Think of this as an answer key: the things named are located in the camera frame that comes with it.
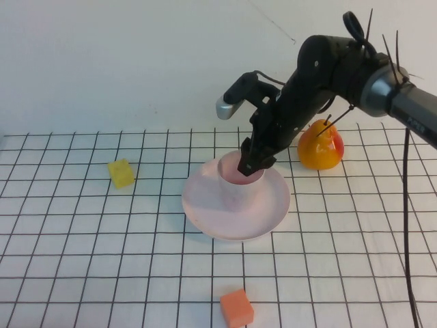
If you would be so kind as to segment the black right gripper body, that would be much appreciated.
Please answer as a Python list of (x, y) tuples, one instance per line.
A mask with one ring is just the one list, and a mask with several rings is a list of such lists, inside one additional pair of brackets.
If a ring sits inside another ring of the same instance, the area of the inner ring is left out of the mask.
[(313, 76), (295, 72), (277, 97), (258, 109), (250, 122), (253, 126), (249, 154), (269, 157), (287, 148), (297, 133), (334, 96), (326, 73)]

